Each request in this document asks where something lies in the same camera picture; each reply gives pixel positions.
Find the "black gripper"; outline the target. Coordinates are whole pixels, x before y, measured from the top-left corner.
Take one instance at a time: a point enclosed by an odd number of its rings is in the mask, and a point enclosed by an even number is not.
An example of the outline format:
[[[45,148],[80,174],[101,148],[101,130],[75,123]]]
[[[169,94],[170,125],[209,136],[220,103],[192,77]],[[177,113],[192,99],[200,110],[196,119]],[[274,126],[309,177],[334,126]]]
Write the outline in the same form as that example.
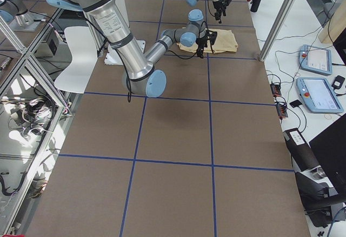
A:
[[[208,40],[209,40],[209,32],[208,30],[204,30],[199,33],[199,36],[196,40],[197,44],[197,56],[199,58],[203,58],[203,50],[208,46]]]
[[[222,15],[225,17],[226,16],[226,7],[222,5],[222,0],[212,2],[214,9],[215,9],[215,20],[218,23],[222,23],[221,17]]]

